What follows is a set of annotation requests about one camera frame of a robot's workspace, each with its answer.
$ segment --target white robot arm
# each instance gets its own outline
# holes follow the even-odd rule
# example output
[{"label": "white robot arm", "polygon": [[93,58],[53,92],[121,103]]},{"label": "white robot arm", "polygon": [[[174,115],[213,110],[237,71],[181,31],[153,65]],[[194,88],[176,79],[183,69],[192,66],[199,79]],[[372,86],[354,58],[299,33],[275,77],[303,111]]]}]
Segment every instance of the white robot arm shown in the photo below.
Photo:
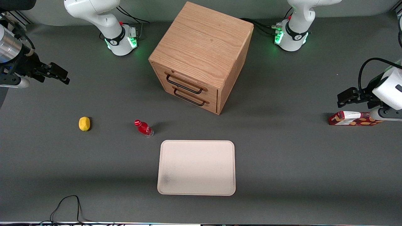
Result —
[{"label": "white robot arm", "polygon": [[[401,18],[399,19],[398,41],[401,41]],[[377,60],[391,65],[377,77],[373,78],[366,88],[361,87],[361,74],[365,65]],[[360,68],[359,89],[350,87],[338,94],[338,107],[343,107],[351,103],[368,102],[367,107],[372,109],[370,116],[376,120],[402,121],[402,60],[396,63],[381,59],[368,59]]]},{"label": "white robot arm", "polygon": [[385,71],[373,94],[385,103],[371,110],[373,119],[402,121],[402,69],[391,67]]},{"label": "white robot arm", "polygon": [[104,14],[119,4],[120,0],[64,0],[70,15],[95,25],[104,35],[108,48],[115,55],[123,56],[137,47],[137,30],[121,25],[111,13]]},{"label": "white robot arm", "polygon": [[342,0],[287,0],[293,8],[291,19],[285,19],[277,26],[282,31],[275,39],[275,44],[286,51],[296,51],[306,42],[308,29],[316,18],[313,7],[329,6],[340,3]]},{"label": "white robot arm", "polygon": [[[0,13],[29,10],[34,7],[36,0],[0,1]],[[0,25],[0,86],[8,88],[26,88],[30,82],[27,78],[44,82],[45,78],[54,78],[64,84],[69,84],[68,72],[55,63],[44,64],[35,52],[33,42],[25,31],[10,21],[5,15]],[[21,42],[22,37],[31,47]]]}]

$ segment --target gray table surface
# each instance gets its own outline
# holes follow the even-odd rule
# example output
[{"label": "gray table surface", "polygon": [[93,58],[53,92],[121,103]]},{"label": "gray table surface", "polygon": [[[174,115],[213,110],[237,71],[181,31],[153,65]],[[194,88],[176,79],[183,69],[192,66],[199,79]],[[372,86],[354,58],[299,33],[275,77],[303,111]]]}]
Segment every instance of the gray table surface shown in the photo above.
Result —
[{"label": "gray table surface", "polygon": [[[139,48],[124,57],[107,49],[95,26],[31,29],[41,60],[65,68],[71,83],[31,79],[27,89],[8,90],[0,110],[1,221],[47,220],[61,198],[76,194],[96,221],[402,224],[402,124],[326,121],[366,59],[399,59],[394,14],[318,18],[292,53],[256,29],[220,116],[159,84],[148,56],[169,25],[144,25]],[[386,67],[370,63],[363,84]],[[79,130],[82,116],[92,117],[90,132]],[[154,128],[152,138],[136,132],[137,118]],[[236,193],[159,194],[160,144],[170,139],[233,141]],[[66,200],[55,218],[74,221],[75,211],[75,200]]]}]

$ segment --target red bottle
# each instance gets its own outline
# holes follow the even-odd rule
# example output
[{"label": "red bottle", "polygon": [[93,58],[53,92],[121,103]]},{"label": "red bottle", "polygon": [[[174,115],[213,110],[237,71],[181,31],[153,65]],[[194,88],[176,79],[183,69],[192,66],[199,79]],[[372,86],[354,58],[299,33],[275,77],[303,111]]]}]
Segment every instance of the red bottle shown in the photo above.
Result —
[{"label": "red bottle", "polygon": [[137,127],[138,131],[146,137],[152,137],[154,135],[154,131],[151,129],[151,127],[148,126],[147,123],[137,119],[134,122],[134,125]]}]

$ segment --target white tray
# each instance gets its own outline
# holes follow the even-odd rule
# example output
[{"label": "white tray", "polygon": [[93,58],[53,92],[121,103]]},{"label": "white tray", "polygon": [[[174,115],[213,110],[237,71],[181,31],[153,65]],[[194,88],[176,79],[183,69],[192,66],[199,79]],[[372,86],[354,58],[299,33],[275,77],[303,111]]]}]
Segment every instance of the white tray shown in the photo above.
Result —
[{"label": "white tray", "polygon": [[227,140],[165,140],[160,146],[158,192],[233,195],[234,144]]}]

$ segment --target wooden cabinet top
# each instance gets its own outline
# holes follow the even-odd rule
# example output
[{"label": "wooden cabinet top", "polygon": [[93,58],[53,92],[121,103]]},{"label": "wooden cabinet top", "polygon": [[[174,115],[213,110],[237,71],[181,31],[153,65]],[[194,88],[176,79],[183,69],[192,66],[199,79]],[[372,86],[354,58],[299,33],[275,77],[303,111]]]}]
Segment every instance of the wooden cabinet top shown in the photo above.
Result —
[{"label": "wooden cabinet top", "polygon": [[220,89],[253,27],[187,2],[149,60]]}]

